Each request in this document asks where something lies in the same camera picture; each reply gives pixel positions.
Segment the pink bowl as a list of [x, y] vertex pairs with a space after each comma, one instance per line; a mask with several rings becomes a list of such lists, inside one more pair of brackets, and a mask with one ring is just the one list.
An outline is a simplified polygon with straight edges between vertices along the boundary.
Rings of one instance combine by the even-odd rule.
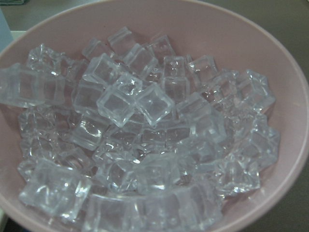
[[269, 123], [281, 133], [279, 159], [262, 172], [262, 187], [225, 207], [213, 232], [238, 232], [267, 213], [292, 187], [309, 155], [309, 86], [287, 49], [254, 22], [197, 0], [103, 0], [57, 14], [29, 29], [0, 55], [5, 68], [25, 62], [44, 43], [72, 58], [93, 38], [127, 26], [142, 42], [167, 34], [180, 54], [213, 55], [219, 67], [268, 77], [276, 103]]

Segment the clear ice cubes pile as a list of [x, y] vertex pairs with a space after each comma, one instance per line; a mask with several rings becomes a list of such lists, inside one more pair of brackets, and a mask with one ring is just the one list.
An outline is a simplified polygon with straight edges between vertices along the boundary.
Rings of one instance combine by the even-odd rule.
[[44, 44], [0, 71], [18, 116], [25, 206], [81, 232], [201, 232], [278, 159], [267, 78], [178, 56], [126, 27], [83, 59]]

